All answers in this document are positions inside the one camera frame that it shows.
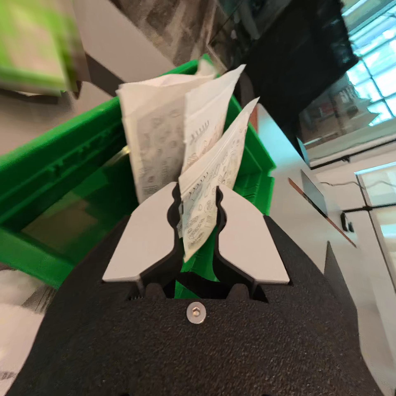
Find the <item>green and white box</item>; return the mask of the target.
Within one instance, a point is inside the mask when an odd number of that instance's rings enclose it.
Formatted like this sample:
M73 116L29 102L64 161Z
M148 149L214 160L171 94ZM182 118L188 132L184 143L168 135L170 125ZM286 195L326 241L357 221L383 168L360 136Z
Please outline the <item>green and white box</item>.
M1 89L60 96L89 77L69 0L0 2Z

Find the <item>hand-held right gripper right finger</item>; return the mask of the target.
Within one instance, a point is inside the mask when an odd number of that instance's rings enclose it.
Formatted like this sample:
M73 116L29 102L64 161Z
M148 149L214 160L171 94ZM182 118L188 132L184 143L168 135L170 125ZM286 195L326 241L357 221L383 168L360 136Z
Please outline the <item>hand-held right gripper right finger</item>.
M217 233L212 267L229 289L236 284L249 294L262 285L288 285L290 278L265 221L247 199L229 187L216 190Z

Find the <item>dark monitor screen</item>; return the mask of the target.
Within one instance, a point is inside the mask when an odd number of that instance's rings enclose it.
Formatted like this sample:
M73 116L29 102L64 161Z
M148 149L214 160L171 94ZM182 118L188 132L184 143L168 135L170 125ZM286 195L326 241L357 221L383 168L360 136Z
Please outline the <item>dark monitor screen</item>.
M314 185L303 170L300 170L300 173L304 196L323 217L327 218L328 210L323 194L317 189L316 185Z

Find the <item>green plastic bin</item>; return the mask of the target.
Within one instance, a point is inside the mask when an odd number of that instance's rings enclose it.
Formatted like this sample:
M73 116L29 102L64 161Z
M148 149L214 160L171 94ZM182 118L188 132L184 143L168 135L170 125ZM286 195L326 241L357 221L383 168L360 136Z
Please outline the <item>green plastic bin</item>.
M99 259L92 251L105 236L137 207L131 167L126 154L118 98L96 106L53 128L25 145L1 156L1 263L59 289L77 275L76 268L90 259L88 280L99 274ZM250 201L264 215L269 213L275 169L270 154L255 129L248 126L242 164L235 192ZM59 249L39 241L38 231L28 236L25 229L61 199L77 195L86 200L86 214L95 220L87 230L66 235L66 225L77 226L77 215L56 220L49 236L59 237ZM215 234L183 264L182 272L218 281L213 271Z

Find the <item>white printed paper bag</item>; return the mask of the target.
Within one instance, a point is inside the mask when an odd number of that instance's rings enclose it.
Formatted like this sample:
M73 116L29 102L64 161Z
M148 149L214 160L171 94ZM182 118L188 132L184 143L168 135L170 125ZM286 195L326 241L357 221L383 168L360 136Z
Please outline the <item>white printed paper bag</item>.
M139 204L177 182L185 154L185 96L215 74L166 74L116 91Z
M185 154L182 174L222 136L229 102L244 69L245 64L242 64L185 95Z

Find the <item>white printed paper leaflets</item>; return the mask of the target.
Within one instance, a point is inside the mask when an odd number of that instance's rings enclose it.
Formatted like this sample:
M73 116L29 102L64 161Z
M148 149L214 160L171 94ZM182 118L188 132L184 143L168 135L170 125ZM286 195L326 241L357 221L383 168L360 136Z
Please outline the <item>white printed paper leaflets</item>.
M250 115L259 97L250 101L217 143L179 178L181 218L187 262L206 242L217 221L216 189L233 189L239 172Z

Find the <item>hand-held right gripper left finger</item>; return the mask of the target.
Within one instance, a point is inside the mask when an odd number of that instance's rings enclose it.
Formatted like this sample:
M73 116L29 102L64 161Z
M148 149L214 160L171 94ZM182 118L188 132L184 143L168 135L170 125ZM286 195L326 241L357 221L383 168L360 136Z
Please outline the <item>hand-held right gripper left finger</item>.
M130 215L103 282L131 282L138 290L171 284L183 265L177 230L180 205L178 182L170 182L140 204Z

